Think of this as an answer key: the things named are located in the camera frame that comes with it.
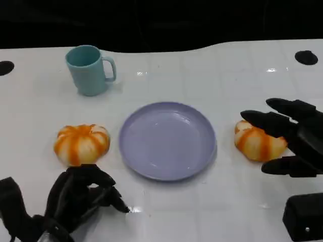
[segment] tabletop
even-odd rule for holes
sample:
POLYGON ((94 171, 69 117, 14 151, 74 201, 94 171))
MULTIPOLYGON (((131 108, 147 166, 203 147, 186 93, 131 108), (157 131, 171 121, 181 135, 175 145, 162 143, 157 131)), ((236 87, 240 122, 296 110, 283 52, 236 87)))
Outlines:
MULTIPOLYGON (((112 143, 97 165, 141 212, 101 209, 73 234, 76 242, 291 241, 282 223, 286 200, 322 192, 323 178, 261 173, 260 164, 235 148, 234 125, 240 111, 269 111, 270 97, 301 99, 323 110, 322 40, 231 42, 168 53, 102 51, 116 61, 118 77, 95 97, 77 93, 64 59, 69 49, 0 50, 0 61, 15 64, 0 77, 0 178, 15 179, 30 215, 43 214, 51 186, 66 169, 53 151, 58 130, 99 124, 112 143), (313 51, 318 63, 298 63, 300 50, 313 51), (218 154, 201 174, 158 183, 122 162, 120 127, 132 112, 157 101, 191 105, 210 120, 218 154)), ((111 73, 108 65, 105 70, 111 73)), ((2 225, 0 240, 10 240, 2 225)))

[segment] purple plate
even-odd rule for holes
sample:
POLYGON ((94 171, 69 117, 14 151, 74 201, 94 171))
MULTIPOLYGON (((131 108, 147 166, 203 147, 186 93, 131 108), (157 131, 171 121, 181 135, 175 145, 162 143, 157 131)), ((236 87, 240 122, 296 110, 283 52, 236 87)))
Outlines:
POLYGON ((124 162, 156 180, 180 180, 215 158, 212 125, 196 109, 175 102, 144 106, 127 118, 119 136, 124 162))

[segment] mug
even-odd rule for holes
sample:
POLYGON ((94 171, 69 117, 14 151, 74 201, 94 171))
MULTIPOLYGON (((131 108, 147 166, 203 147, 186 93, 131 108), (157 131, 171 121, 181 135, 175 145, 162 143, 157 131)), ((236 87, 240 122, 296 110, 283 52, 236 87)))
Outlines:
POLYGON ((111 57, 102 57, 98 48, 80 45, 71 49, 65 56, 75 86, 85 96, 95 96, 107 90, 108 82, 116 80, 116 64, 111 57), (111 63, 113 77, 106 78, 103 61, 111 63))

